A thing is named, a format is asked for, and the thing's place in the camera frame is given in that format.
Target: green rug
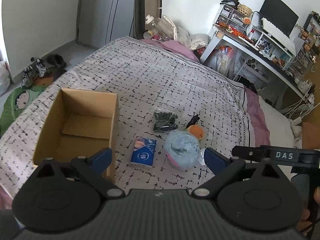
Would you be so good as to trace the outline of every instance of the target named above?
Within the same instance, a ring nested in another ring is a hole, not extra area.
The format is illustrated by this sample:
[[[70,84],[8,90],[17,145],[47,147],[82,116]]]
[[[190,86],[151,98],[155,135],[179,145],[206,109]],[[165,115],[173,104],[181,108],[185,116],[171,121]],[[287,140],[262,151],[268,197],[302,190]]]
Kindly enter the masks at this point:
[[[31,86],[30,88],[16,88],[4,103],[0,118],[0,137],[9,126],[17,119],[19,114],[35,100],[47,86]]]

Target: blue plush toy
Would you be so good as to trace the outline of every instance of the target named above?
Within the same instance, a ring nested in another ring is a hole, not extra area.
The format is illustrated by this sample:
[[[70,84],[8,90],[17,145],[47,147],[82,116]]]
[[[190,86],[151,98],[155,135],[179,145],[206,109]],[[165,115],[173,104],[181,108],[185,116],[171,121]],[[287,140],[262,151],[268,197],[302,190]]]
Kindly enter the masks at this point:
[[[171,131],[164,142],[163,148],[174,168],[185,171],[198,163],[199,141],[186,131]]]

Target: blue box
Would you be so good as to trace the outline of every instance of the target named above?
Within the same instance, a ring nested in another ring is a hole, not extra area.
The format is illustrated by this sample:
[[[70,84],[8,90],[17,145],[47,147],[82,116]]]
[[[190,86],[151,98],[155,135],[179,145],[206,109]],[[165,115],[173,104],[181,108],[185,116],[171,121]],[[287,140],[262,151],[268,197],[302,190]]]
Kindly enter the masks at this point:
[[[151,168],[156,150],[156,140],[137,137],[131,156],[131,163]]]

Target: white bottle cap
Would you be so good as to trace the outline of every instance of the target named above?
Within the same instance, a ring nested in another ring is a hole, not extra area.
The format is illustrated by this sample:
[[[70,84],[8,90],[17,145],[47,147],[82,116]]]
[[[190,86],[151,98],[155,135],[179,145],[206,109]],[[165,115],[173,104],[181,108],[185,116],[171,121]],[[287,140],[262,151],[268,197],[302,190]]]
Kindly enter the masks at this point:
[[[149,14],[146,17],[146,24],[151,23],[155,18],[153,16],[150,16]]]

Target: white keyboard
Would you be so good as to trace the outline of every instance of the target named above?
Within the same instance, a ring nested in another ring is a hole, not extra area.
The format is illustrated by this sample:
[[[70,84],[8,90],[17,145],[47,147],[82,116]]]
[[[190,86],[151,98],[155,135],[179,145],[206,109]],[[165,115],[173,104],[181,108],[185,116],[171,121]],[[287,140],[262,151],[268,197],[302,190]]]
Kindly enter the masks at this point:
[[[279,41],[285,48],[287,48],[293,55],[296,55],[296,48],[294,43],[273,23],[269,22],[266,18],[262,18],[263,29],[270,33],[277,41]]]

